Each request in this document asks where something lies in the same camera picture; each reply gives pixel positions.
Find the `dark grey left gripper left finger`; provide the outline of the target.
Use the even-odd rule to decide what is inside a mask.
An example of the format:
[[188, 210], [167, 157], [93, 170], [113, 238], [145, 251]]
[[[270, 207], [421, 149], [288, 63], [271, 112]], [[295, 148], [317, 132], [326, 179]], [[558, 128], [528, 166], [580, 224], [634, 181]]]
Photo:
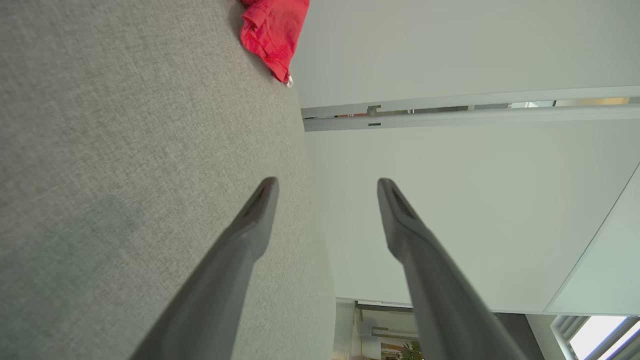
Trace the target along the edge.
[[251, 194], [132, 354], [133, 360], [229, 360], [254, 264], [265, 253], [276, 177]]

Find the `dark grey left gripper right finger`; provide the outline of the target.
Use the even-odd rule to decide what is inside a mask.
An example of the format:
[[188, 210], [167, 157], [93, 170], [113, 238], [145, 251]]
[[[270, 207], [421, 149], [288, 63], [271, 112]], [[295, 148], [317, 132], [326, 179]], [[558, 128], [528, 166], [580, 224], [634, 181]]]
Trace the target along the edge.
[[377, 198], [388, 249], [404, 269], [425, 359], [525, 359], [398, 185], [380, 178]]

